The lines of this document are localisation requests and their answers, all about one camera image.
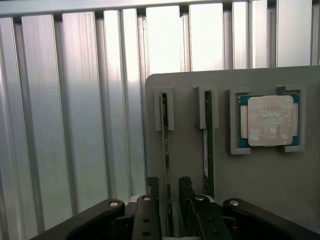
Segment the screw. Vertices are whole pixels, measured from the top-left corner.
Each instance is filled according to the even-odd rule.
[[[117,206],[119,203],[117,203],[116,201],[112,201],[112,202],[110,202],[109,203],[109,205],[111,206],[111,207],[115,207],[115,206]]]
[[[198,201],[202,201],[204,200],[205,198],[203,196],[196,196],[195,199],[197,199]]]
[[[238,201],[235,201],[235,200],[230,201],[230,204],[231,204],[232,206],[239,206],[239,202],[238,202]]]

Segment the silver screw head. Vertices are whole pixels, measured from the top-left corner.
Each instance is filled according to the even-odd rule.
[[[113,201],[113,202],[110,202],[110,206],[111,207],[115,207],[115,206],[117,206],[119,203],[117,203],[116,201]]]
[[[232,206],[239,206],[239,202],[238,202],[238,201],[235,201],[235,200],[230,201],[230,204],[231,204]]]
[[[204,200],[205,198],[204,198],[204,196],[196,196],[195,199],[197,199],[198,201],[202,201],[202,200]]]

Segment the gray bracket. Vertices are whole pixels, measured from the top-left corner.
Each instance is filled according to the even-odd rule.
[[[298,125],[299,125],[299,145],[298,146],[284,146],[286,153],[303,152],[306,148],[306,102],[307,102],[307,87],[303,84],[288,84],[277,86],[277,93],[298,92],[300,95],[299,109],[298,109]]]
[[[234,87],[229,89],[229,101],[230,101],[230,152],[232,155],[242,155],[242,154],[250,154],[251,149],[247,148],[239,148],[238,147],[238,138],[239,131],[237,128],[237,95],[240,94],[248,94],[250,92],[249,87]]]
[[[218,94],[213,85],[200,85],[194,88],[196,95],[196,126],[200,129],[206,129],[206,103],[205,93],[211,92],[213,103],[213,127],[219,128],[219,104]]]
[[[161,113],[160,113],[161,94],[166,94],[166,99],[167,99],[168,130],[175,130],[174,87],[173,86],[156,87],[153,89],[155,130],[161,131]]]

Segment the gray mounting plate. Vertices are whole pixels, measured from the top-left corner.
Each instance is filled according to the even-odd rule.
[[[146,168],[148,176],[159,178],[160,196],[165,195],[165,163],[161,131],[156,131],[154,94],[158,88],[173,87],[174,106],[170,108],[174,109],[174,116],[169,115],[169,118],[172,123],[174,120],[174,129],[168,132],[168,148],[171,196],[176,206],[180,177],[191,177],[196,194],[204,190],[203,130],[197,127],[199,96],[197,100],[195,87],[207,85],[214,86],[218,99],[218,111],[215,111],[218,128],[214,129],[215,201],[221,205],[229,198],[243,199],[320,232],[319,66],[151,75],[145,84]],[[295,86],[303,89],[303,112],[300,114],[305,118],[299,119],[302,145],[287,146],[285,150],[279,147],[236,148],[230,141],[231,131],[237,131],[235,123],[231,122],[230,93],[244,89],[249,90],[251,96],[275,95],[278,86],[285,86],[287,90]],[[237,114],[234,116],[233,120],[239,121]]]

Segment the black metal jaw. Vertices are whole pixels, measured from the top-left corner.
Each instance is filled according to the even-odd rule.
[[[127,206],[104,200],[32,240],[161,240],[159,180]],[[179,206],[189,236],[200,240],[320,240],[320,235],[241,199],[223,206],[196,195],[189,177],[179,179]]]

